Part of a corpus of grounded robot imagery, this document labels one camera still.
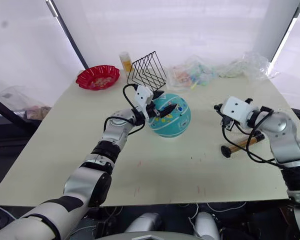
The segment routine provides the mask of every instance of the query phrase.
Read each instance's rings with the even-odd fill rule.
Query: table
[[[59,198],[69,175],[100,140],[106,117],[129,108],[122,95],[124,77],[101,91],[73,83],[60,97],[0,184],[0,205],[36,206]],[[133,89],[127,91],[133,98]],[[228,96],[253,98],[300,121],[269,80],[220,78],[179,94],[189,104],[192,120],[179,137],[162,138],[146,126],[129,136],[112,174],[103,206],[204,203],[286,199],[280,171],[255,163],[241,151],[225,158],[225,144],[214,105]],[[242,136],[238,131],[229,137]],[[272,158],[266,139],[251,151]]]

